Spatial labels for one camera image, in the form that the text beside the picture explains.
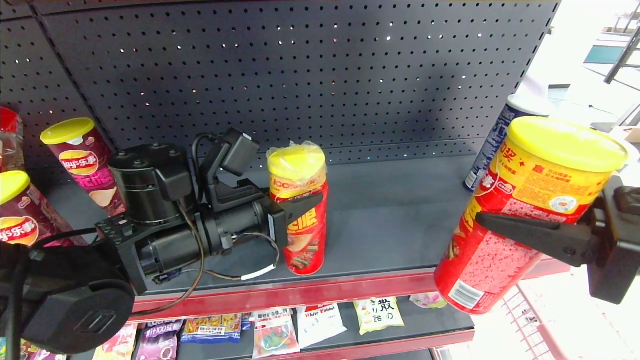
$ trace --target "perforated metal panel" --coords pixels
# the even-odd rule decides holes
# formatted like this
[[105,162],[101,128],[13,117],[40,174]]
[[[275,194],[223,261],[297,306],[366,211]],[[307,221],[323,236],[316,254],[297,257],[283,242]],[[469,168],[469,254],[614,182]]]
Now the perforated metal panel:
[[31,10],[25,3],[12,6],[0,0],[0,20],[16,19],[19,17],[30,17]]
[[0,23],[0,104],[24,120],[30,169],[60,168],[40,133],[72,117],[91,116],[34,18]]
[[[420,143],[484,137],[556,7],[179,3],[44,19],[120,147],[187,145],[199,132],[235,126],[258,138],[262,151],[312,140],[334,156],[335,149],[403,144],[404,157],[433,156],[418,151]],[[336,160],[354,161],[347,154]]]

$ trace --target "yellow lid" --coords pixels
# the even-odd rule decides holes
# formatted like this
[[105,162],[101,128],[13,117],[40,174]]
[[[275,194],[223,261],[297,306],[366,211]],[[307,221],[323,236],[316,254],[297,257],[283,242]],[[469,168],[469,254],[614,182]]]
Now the yellow lid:
[[40,141],[47,145],[58,145],[83,136],[95,127],[95,123],[88,117],[69,119],[42,131]]
[[312,143],[291,145],[267,156],[269,172],[293,181],[305,181],[314,177],[324,166],[324,152]]
[[612,172],[628,157],[624,146],[609,135],[563,120],[519,117],[507,136],[539,158],[582,171]]
[[0,206],[23,192],[31,179],[24,171],[7,171],[0,174]]

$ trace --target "black cable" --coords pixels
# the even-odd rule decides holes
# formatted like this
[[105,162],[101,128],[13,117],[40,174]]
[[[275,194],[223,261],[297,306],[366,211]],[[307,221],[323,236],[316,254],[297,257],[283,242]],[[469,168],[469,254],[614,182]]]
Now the black cable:
[[[251,274],[247,274],[247,275],[242,275],[242,276],[234,276],[234,275],[226,275],[226,274],[222,274],[219,272],[215,272],[212,270],[204,270],[205,274],[207,275],[211,275],[211,276],[215,276],[215,277],[219,277],[220,279],[224,279],[224,280],[233,280],[233,281],[243,281],[243,280],[249,280],[249,279],[253,279],[254,277],[260,276],[260,275],[264,275],[266,273],[268,273],[269,271],[273,270],[276,268],[276,266],[278,266],[278,262],[280,262],[280,247],[278,246],[278,244],[276,243],[276,241],[265,234],[262,233],[239,233],[233,236],[234,242],[237,241],[237,239],[239,239],[240,237],[243,236],[255,236],[258,238],[263,238],[265,240],[267,240],[269,242],[269,244],[271,245],[271,247],[273,247],[274,250],[276,250],[276,260],[273,262],[273,264],[271,264],[270,266],[267,266],[266,268],[259,270],[257,272],[251,273]],[[194,271],[201,271],[202,269],[188,269],[188,270],[183,270],[182,272],[194,272]]]
[[198,185],[198,204],[202,202],[204,198],[204,185],[200,184],[200,160],[198,159],[198,148],[200,142],[205,138],[214,138],[212,133],[202,133],[196,136],[193,143],[191,143],[191,163],[193,164],[193,172],[196,175],[196,185]]
[[73,231],[67,231],[67,232],[60,233],[60,234],[54,234],[54,235],[47,236],[46,238],[37,241],[31,247],[31,250],[42,249],[43,247],[47,246],[48,244],[50,244],[50,243],[52,243],[54,241],[62,240],[64,238],[70,238],[70,237],[73,237],[73,236],[82,236],[82,235],[87,235],[87,234],[95,234],[97,232],[98,232],[98,230],[96,230],[94,227],[87,227],[86,229],[73,230]]
[[178,201],[178,207],[180,208],[180,212],[182,213],[182,216],[184,216],[184,219],[186,220],[187,224],[189,224],[189,227],[191,228],[191,233],[193,234],[193,236],[196,238],[196,241],[198,242],[198,249],[200,250],[200,271],[198,272],[198,275],[196,276],[196,279],[193,281],[193,284],[191,285],[191,287],[189,287],[189,289],[187,289],[187,291],[185,291],[181,297],[179,297],[178,299],[176,299],[175,301],[169,304],[159,306],[155,309],[137,311],[135,313],[132,313],[131,317],[147,316],[147,315],[161,313],[167,309],[171,309],[172,307],[176,306],[177,304],[180,304],[181,302],[185,301],[189,296],[191,296],[191,294],[198,287],[200,280],[202,279],[202,274],[204,274],[204,258],[205,258],[204,244],[202,243],[202,238],[200,237],[200,233],[198,232],[198,227],[193,223],[191,218],[189,218],[186,207],[182,203],[182,201]]
[[11,295],[7,304],[6,353],[9,360],[20,359],[20,337],[22,335],[22,293],[27,281],[30,259],[23,254],[13,273]]

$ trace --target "shelf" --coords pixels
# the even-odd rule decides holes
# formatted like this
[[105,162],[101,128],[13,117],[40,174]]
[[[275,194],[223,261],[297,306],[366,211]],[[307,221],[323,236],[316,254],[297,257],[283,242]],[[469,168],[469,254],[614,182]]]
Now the shelf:
[[[164,313],[132,320],[242,313],[435,291],[433,270],[467,205],[470,195],[461,182],[473,160],[472,156],[458,156],[330,166],[326,261],[318,273],[299,277],[281,264],[246,282],[205,276],[183,303]],[[265,171],[247,176],[259,186],[268,184]],[[47,196],[76,228],[104,218],[74,184],[54,188]],[[234,249],[225,258],[209,258],[206,266],[241,275],[272,261],[269,246],[256,241]],[[556,260],[544,259],[529,277],[568,269]],[[195,273],[186,273],[163,286],[150,282],[150,291],[137,298],[135,310],[173,301],[194,278]]]
[[[423,352],[414,352],[436,346],[471,341],[474,324],[471,317],[451,306],[442,309],[422,309],[412,304],[408,297],[398,298],[398,306],[405,327],[388,327],[382,331],[359,334],[358,317],[353,304],[340,304],[340,314],[346,332],[312,345],[300,354],[267,357],[266,359],[341,360],[374,357],[376,360],[430,359]],[[242,334],[239,344],[183,344],[177,360],[240,360],[251,358],[253,329]],[[401,355],[387,358],[390,354]],[[92,353],[73,357],[72,360],[90,360]]]

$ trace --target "red chip can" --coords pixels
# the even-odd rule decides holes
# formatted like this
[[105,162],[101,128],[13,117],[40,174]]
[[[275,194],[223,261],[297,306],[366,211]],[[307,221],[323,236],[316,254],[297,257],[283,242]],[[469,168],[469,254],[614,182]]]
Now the red chip can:
[[[42,238],[73,230],[23,171],[0,174],[0,214],[2,242],[31,246]],[[86,245],[86,242],[74,236],[50,245]]]
[[460,311],[484,314],[542,257],[480,226],[476,214],[574,224],[627,156],[616,140],[588,127],[543,117],[515,119],[435,270],[441,296]]
[[92,119],[81,117],[60,122],[46,129],[40,140],[109,216],[125,211],[107,164],[113,152]]
[[322,193],[320,204],[287,227],[285,263],[296,275],[311,275],[324,264],[326,241],[326,180],[324,152],[314,143],[292,144],[267,153],[269,190],[276,202]]

